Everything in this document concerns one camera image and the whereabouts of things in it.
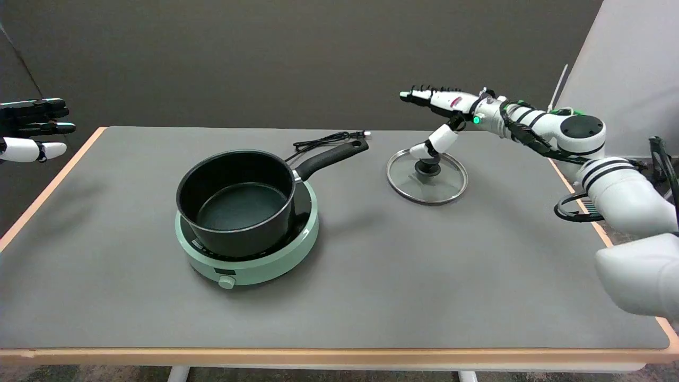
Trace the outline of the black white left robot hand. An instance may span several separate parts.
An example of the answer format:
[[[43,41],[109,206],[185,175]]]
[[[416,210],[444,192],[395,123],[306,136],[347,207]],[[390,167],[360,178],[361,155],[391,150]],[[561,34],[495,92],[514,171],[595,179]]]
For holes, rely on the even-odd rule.
[[[41,141],[35,137],[74,133],[73,123],[61,123],[69,115],[61,98],[2,102],[2,162],[46,162],[65,154],[68,146],[58,141]]]

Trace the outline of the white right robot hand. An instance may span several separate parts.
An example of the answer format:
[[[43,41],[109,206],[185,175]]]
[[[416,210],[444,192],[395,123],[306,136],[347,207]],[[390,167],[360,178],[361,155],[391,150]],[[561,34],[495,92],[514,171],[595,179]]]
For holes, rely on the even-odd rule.
[[[409,149],[410,155],[418,160],[436,159],[451,148],[458,139],[458,132],[462,131],[467,123],[478,124],[483,119],[477,113],[482,97],[458,89],[412,87],[408,91],[400,92],[398,96],[401,101],[426,107],[448,119],[424,142]]]

